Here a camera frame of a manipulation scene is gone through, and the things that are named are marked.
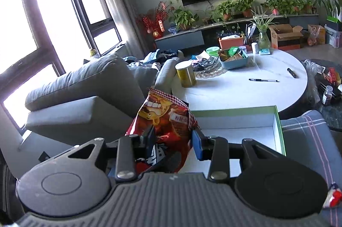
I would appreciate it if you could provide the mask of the white round coffee table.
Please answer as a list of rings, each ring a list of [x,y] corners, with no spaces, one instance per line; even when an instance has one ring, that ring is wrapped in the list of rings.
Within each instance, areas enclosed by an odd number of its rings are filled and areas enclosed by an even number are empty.
[[[287,71],[290,68],[297,79]],[[249,79],[273,79],[279,83],[251,82]],[[270,55],[249,54],[245,67],[226,71],[196,85],[184,88],[175,76],[172,94],[186,101],[192,111],[276,106],[282,112],[294,105],[307,88],[308,76],[303,64],[291,54],[272,49]]]

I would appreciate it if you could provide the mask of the orange tissue box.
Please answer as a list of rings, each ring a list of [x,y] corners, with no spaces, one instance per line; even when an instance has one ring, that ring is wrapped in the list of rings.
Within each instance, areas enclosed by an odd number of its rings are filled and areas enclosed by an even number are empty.
[[[244,43],[244,38],[242,37],[223,37],[219,38],[218,42],[220,44],[220,48],[222,50],[228,50],[231,47],[239,47],[242,46]]]

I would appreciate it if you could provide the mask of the blue snack basket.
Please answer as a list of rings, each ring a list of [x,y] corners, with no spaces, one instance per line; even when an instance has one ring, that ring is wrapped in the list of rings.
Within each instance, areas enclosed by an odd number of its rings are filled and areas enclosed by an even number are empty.
[[[238,53],[236,53],[236,55],[234,55],[234,58],[231,60],[226,60],[226,61],[219,60],[222,68],[226,70],[231,70],[231,69],[245,67],[248,63],[249,57],[244,51],[240,51],[239,53],[240,53],[240,57],[236,57],[238,55]]]

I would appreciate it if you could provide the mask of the glass vase with plant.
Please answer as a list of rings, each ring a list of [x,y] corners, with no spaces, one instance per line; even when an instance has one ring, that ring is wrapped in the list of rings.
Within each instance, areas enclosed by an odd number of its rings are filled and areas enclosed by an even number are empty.
[[[262,13],[262,15],[258,15],[256,12],[252,11],[253,23],[256,25],[256,28],[259,30],[259,49],[270,49],[271,42],[267,35],[267,29],[269,29],[270,25],[274,25],[274,15],[266,15],[266,12]]]

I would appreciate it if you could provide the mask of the grey tv cabinet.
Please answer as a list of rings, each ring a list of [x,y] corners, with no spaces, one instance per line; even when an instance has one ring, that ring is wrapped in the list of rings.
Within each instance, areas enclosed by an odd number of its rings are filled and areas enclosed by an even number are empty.
[[[251,18],[239,18],[228,22],[209,24],[188,31],[179,31],[176,34],[167,34],[156,39],[155,44],[160,50],[186,50],[193,47],[217,46],[220,37],[245,33],[247,26],[252,22]],[[307,28],[309,24],[319,24],[319,16],[317,14],[278,15],[273,18],[273,23],[299,25]]]

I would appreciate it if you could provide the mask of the blue striped tablecloth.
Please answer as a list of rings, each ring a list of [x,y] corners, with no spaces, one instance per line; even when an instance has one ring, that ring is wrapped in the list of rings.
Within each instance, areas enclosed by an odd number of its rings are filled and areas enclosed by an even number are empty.
[[[341,188],[341,154],[327,122],[318,111],[281,120],[287,157],[319,173],[327,187]]]

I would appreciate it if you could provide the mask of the yellow tin can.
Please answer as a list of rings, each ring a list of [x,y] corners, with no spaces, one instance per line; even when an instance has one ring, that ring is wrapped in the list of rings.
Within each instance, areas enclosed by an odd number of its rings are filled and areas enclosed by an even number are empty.
[[[180,83],[184,88],[196,85],[196,78],[192,67],[192,61],[182,61],[175,65]]]

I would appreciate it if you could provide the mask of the black marker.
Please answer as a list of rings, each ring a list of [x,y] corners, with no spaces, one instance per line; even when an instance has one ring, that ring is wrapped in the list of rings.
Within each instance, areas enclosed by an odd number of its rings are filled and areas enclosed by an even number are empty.
[[[290,68],[287,69],[287,71],[292,75],[292,77],[294,77],[295,79],[298,78],[298,76],[295,74],[295,72],[293,72]]]

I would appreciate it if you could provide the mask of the small red white blue wrapper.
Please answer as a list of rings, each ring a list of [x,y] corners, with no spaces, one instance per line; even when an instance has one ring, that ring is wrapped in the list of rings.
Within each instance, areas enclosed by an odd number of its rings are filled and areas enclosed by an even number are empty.
[[[337,183],[333,182],[329,187],[326,200],[322,206],[323,209],[335,208],[341,203],[342,192]]]

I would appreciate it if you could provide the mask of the open cardboard box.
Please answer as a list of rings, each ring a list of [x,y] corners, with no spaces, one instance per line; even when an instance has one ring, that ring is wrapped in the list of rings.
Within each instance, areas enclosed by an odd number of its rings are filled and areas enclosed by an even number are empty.
[[[292,27],[290,24],[278,24],[269,26],[271,33],[271,46],[273,49],[289,51],[301,47],[303,27]]]

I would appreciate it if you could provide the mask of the grey sofa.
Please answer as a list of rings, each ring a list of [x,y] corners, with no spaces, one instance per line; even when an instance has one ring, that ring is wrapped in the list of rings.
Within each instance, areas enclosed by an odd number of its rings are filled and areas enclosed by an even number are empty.
[[[171,91],[182,51],[161,69],[127,64],[110,54],[28,93],[26,129],[68,145],[125,135],[151,88]]]

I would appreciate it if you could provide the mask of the red berry decoration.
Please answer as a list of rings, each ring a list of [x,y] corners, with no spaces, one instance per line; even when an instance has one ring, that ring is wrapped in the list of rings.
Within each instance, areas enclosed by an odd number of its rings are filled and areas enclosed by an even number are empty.
[[[136,22],[143,27],[146,33],[151,34],[154,39],[159,39],[164,36],[164,23],[170,17],[173,10],[172,2],[160,1],[158,6],[147,14],[139,14]]]

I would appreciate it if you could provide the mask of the black pen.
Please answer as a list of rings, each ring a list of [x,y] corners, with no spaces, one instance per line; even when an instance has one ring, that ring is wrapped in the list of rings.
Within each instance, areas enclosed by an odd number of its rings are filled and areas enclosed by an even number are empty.
[[[249,79],[251,82],[270,82],[270,83],[279,83],[278,80],[273,79]]]

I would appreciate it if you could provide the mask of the green cardboard box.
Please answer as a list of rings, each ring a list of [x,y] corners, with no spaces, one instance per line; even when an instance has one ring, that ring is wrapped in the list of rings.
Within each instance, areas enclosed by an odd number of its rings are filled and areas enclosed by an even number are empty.
[[[205,136],[221,136],[235,144],[251,138],[286,155],[276,106],[194,111],[193,114]]]

